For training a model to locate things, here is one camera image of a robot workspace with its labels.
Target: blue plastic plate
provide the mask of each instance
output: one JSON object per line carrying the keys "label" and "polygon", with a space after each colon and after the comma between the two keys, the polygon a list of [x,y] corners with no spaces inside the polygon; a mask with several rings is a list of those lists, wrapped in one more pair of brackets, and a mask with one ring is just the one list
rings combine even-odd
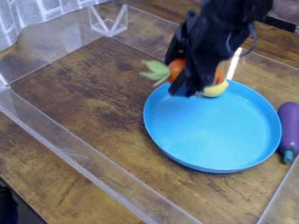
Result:
{"label": "blue plastic plate", "polygon": [[240,83],[228,83],[216,98],[174,97],[164,84],[144,105],[144,125],[155,143],[171,159],[202,172],[240,172],[260,164],[282,138],[267,99]]}

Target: wooden surface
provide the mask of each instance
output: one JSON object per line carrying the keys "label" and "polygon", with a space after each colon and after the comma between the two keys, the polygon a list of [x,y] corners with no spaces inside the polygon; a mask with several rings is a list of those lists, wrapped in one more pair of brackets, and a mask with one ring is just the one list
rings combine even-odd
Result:
{"label": "wooden surface", "polygon": [[[158,0],[131,4],[176,23],[187,9],[198,7],[190,1],[175,1],[171,9]],[[256,51],[299,67],[298,36],[263,24],[258,33]],[[288,167],[274,155],[248,171],[210,175],[171,161],[145,134],[141,112],[152,83],[136,77],[140,59],[149,57],[101,38],[12,88],[200,221],[255,223]],[[263,58],[247,62],[236,80],[262,92],[275,107],[299,102],[298,72],[275,69]],[[0,119],[1,177],[49,223],[140,222],[4,115]]]}

